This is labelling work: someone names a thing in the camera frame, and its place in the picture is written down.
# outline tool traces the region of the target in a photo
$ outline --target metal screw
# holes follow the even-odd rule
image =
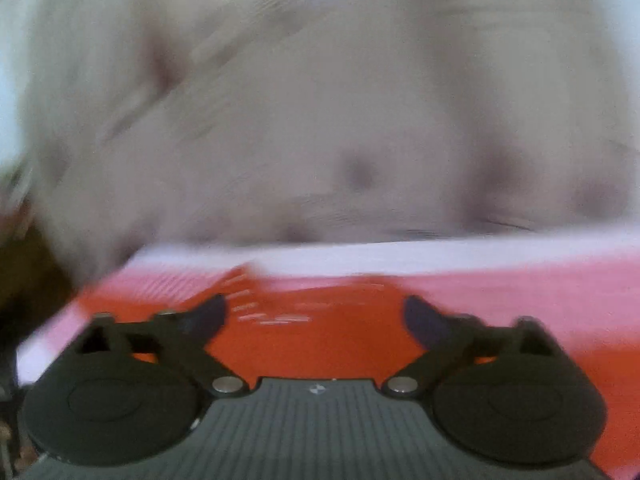
[[[219,394],[235,394],[244,387],[242,379],[232,376],[219,377],[211,385]]]
[[[6,480],[14,480],[14,470],[11,466],[8,445],[11,437],[11,428],[4,420],[0,420],[0,455],[2,455],[2,470]]]
[[[396,394],[410,394],[418,389],[418,381],[412,377],[392,377],[386,386]]]

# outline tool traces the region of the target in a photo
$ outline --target black plastic part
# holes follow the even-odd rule
[[[204,346],[225,325],[226,301],[217,294],[196,308],[177,314],[180,331],[199,346]]]
[[[221,306],[224,299],[215,298],[187,325],[205,311],[220,314]],[[219,396],[212,382],[235,374],[201,348],[204,331],[194,341],[180,328],[172,316],[122,324],[95,319],[26,396],[24,421],[34,444],[66,462],[109,466],[152,456],[186,436]],[[247,391],[244,384],[234,395]]]
[[[407,330],[425,350],[451,336],[450,319],[418,296],[409,296],[404,301],[403,314]]]
[[[604,400],[539,323],[438,323],[447,320],[449,337],[394,374],[418,389],[398,394],[385,383],[383,393],[417,400],[444,433],[488,460],[551,466],[588,457],[606,423]]]
[[[198,395],[173,370],[95,352],[43,377],[23,409],[39,449],[78,465],[108,466],[172,446],[196,417]]]

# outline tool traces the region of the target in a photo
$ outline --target gray ribbed plate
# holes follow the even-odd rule
[[[217,400],[170,450],[135,464],[89,468],[44,458],[24,480],[606,480],[588,462],[519,471],[457,450],[418,404],[370,381],[265,379]]]

